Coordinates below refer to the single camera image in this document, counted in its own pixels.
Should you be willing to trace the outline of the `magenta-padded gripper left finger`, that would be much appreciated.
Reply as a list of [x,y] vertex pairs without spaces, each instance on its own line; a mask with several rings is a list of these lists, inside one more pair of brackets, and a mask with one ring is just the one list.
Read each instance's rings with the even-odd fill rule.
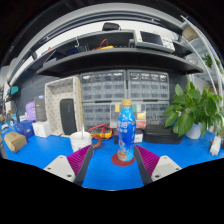
[[93,146],[88,145],[69,156],[59,155],[44,170],[81,186],[93,153]]

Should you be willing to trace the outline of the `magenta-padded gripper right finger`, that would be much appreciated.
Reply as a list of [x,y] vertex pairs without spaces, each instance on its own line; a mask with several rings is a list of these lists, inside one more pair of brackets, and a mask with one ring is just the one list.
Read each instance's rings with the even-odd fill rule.
[[138,145],[134,146],[134,157],[144,185],[181,170],[181,167],[167,155],[159,157]]

